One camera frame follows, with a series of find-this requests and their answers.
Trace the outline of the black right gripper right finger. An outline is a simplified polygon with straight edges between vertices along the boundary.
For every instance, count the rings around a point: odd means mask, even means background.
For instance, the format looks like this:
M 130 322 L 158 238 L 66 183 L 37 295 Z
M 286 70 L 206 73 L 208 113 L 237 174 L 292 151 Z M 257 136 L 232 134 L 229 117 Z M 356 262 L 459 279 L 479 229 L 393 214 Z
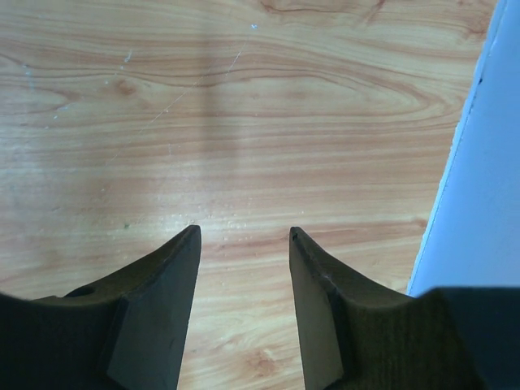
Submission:
M 516 389 L 517 288 L 391 290 L 289 234 L 304 385 L 308 389 Z

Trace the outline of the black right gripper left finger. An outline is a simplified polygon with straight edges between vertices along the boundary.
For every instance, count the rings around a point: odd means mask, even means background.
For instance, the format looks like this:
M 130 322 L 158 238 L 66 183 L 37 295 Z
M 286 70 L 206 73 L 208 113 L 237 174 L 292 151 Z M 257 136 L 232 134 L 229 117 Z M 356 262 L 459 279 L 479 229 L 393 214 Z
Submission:
M 191 225 L 63 297 L 2 295 L 2 388 L 176 388 L 201 250 Z

